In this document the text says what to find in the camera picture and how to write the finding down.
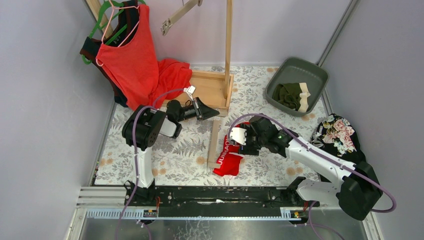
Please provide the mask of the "red underwear with white lettering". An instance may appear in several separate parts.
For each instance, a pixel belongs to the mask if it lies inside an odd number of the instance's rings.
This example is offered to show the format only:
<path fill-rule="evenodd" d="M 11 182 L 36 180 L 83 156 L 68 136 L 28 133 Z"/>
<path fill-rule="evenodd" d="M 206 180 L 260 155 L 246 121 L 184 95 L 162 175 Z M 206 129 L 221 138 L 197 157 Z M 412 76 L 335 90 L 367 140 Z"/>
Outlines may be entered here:
<path fill-rule="evenodd" d="M 216 164 L 219 165 L 219 168 L 214 168 L 212 172 L 221 177 L 237 176 L 240 171 L 241 161 L 244 158 L 239 154 L 240 148 L 240 144 L 231 144 L 227 135 L 225 135 L 222 152 L 216 160 Z"/>

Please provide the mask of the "olive green underwear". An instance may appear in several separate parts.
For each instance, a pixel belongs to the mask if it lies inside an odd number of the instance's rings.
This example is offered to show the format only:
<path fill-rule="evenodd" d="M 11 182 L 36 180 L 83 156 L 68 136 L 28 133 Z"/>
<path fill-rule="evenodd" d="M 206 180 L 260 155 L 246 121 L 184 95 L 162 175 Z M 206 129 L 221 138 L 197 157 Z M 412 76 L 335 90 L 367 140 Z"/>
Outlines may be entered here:
<path fill-rule="evenodd" d="M 279 104 L 300 113 L 308 108 L 311 93 L 306 82 L 278 84 L 272 93 L 272 99 Z"/>

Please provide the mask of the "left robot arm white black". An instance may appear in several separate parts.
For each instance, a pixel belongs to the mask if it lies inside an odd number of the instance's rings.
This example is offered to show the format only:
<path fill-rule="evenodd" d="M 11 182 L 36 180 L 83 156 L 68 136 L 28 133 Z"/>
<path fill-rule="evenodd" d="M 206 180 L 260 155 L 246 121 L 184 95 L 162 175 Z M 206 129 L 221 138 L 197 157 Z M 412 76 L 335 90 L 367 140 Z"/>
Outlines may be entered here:
<path fill-rule="evenodd" d="M 166 111 L 139 105 L 121 132 L 126 144 L 134 147 L 134 176 L 131 182 L 145 189 L 153 184 L 152 147 L 159 135 L 176 139 L 182 130 L 180 122 L 192 118 L 208 120 L 219 114 L 219 110 L 207 106 L 198 97 L 188 100 L 186 105 L 181 105 L 175 99 L 170 100 L 166 104 Z"/>

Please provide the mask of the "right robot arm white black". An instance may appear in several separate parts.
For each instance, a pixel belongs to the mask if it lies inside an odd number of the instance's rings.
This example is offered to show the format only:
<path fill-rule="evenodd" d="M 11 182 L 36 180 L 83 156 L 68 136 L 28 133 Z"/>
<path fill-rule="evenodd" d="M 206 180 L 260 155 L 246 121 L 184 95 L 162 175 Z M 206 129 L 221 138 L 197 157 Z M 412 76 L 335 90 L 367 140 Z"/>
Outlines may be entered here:
<path fill-rule="evenodd" d="M 244 127 L 243 134 L 240 143 L 243 149 L 266 148 L 271 153 L 299 161 L 326 179 L 294 180 L 290 187 L 302 200 L 337 204 L 348 216 L 362 221 L 383 195 L 370 164 L 365 161 L 354 163 L 333 156 L 313 146 L 296 132 L 277 128 L 263 114 L 253 115 Z"/>

